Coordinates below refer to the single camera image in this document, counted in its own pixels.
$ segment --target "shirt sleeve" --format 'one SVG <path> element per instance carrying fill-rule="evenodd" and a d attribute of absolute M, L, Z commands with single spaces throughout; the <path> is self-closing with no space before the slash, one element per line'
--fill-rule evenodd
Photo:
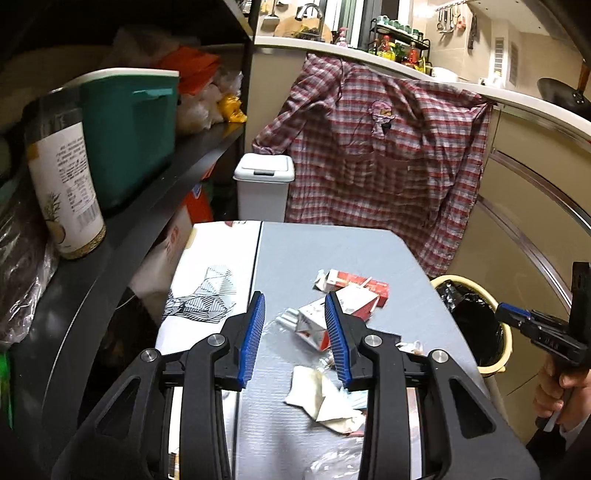
<path fill-rule="evenodd" d="M 253 140 L 253 152 L 284 153 L 304 127 L 306 112 L 311 109 L 330 112 L 339 96 L 343 69 L 343 62 L 337 58 L 308 54 L 281 112 Z"/>
<path fill-rule="evenodd" d="M 573 428 L 572 430 L 569 430 L 568 432 L 564 429 L 564 427 L 562 425 L 560 426 L 560 435 L 566 441 L 566 449 L 567 450 L 570 448 L 570 446 L 577 439 L 577 437 L 581 433 L 581 430 L 583 430 L 583 427 L 587 423 L 588 419 L 589 419 L 589 417 L 587 417 L 586 419 L 584 419 L 575 428 Z"/>

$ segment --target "black garbage bag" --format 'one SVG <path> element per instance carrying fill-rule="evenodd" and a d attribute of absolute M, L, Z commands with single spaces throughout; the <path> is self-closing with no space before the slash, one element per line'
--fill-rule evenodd
<path fill-rule="evenodd" d="M 436 290 L 466 339 L 478 366 L 489 367 L 497 363 L 503 354 L 505 336 L 491 306 L 478 293 L 451 280 L 445 281 Z"/>

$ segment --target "light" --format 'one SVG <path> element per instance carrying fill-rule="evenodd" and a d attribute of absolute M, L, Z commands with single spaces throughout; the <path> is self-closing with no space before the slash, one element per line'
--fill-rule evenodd
<path fill-rule="evenodd" d="M 427 20 L 435 16 L 435 8 L 432 5 L 421 4 L 413 9 L 413 16 L 417 18 L 426 18 Z"/>

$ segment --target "red box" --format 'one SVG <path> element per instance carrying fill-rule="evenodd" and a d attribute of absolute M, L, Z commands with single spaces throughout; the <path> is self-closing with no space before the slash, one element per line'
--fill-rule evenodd
<path fill-rule="evenodd" d="M 358 275 L 341 272 L 339 270 L 330 270 L 329 274 L 326 276 L 327 285 L 335 286 L 337 288 L 346 287 L 350 283 L 362 285 L 366 281 L 367 277 L 360 277 Z M 363 286 L 379 295 L 378 307 L 383 307 L 388 300 L 390 286 L 387 283 L 374 280 L 373 278 Z"/>

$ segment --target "plastic bag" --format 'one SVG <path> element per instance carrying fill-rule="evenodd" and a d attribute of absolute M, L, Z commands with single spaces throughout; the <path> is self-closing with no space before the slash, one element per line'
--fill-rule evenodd
<path fill-rule="evenodd" d="M 242 102 L 240 99 L 230 93 L 224 95 L 217 104 L 224 120 L 233 124 L 243 124 L 246 122 L 246 115 L 240 110 L 241 105 Z"/>
<path fill-rule="evenodd" d="M 58 258 L 28 169 L 21 167 L 0 188 L 0 349 L 26 337 Z"/>
<path fill-rule="evenodd" d="M 228 94 L 240 97 L 242 77 L 242 72 L 231 72 L 224 67 L 220 67 L 213 77 L 213 83 L 220 89 L 222 95 Z"/>
<path fill-rule="evenodd" d="M 450 280 L 437 287 L 437 293 L 456 321 L 479 367 L 499 361 L 504 334 L 492 308 L 480 295 Z"/>
<path fill-rule="evenodd" d="M 178 38 L 157 27 L 127 25 L 117 31 L 113 49 L 101 62 L 100 68 L 150 68 L 180 45 Z"/>
<path fill-rule="evenodd" d="M 348 438 L 314 460 L 304 471 L 304 480 L 356 480 L 359 476 L 363 438 Z"/>
<path fill-rule="evenodd" d="M 222 99 L 219 89 L 207 85 L 197 95 L 181 95 L 177 107 L 177 134 L 188 135 L 208 130 L 213 124 L 223 122 L 217 103 Z"/>
<path fill-rule="evenodd" d="M 220 57 L 196 48 L 181 46 L 154 65 L 157 69 L 178 70 L 178 92 L 197 95 L 211 83 Z"/>

